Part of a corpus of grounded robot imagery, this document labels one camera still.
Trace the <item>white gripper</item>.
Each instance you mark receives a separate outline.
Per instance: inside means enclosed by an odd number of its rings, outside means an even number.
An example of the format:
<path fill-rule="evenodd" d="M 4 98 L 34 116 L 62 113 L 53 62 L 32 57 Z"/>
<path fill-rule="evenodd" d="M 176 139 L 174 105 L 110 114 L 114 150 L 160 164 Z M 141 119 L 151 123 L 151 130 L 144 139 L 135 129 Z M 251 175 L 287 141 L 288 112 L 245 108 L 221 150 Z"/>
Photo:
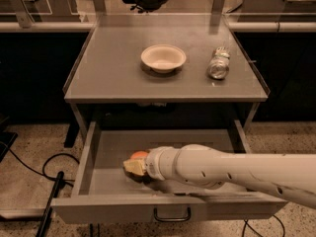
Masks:
<path fill-rule="evenodd" d="M 150 149 L 145 160 L 143 158 L 128 159 L 123 162 L 123 166 L 128 173 L 133 175 L 145 176 L 147 172 L 152 179 L 164 181 L 165 178 L 161 174 L 159 160 L 167 150 L 170 150 L 170 147 L 163 146 Z"/>

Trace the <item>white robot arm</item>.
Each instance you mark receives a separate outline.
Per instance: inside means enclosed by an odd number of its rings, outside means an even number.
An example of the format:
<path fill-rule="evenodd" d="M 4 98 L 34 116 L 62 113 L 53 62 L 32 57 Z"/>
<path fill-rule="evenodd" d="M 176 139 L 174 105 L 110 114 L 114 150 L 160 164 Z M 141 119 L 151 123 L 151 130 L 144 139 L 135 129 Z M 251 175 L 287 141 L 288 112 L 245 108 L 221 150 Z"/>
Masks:
<path fill-rule="evenodd" d="M 123 162 L 133 175 L 211 189 L 231 183 L 316 208 L 315 154 L 228 153 L 198 144 L 133 153 Z"/>

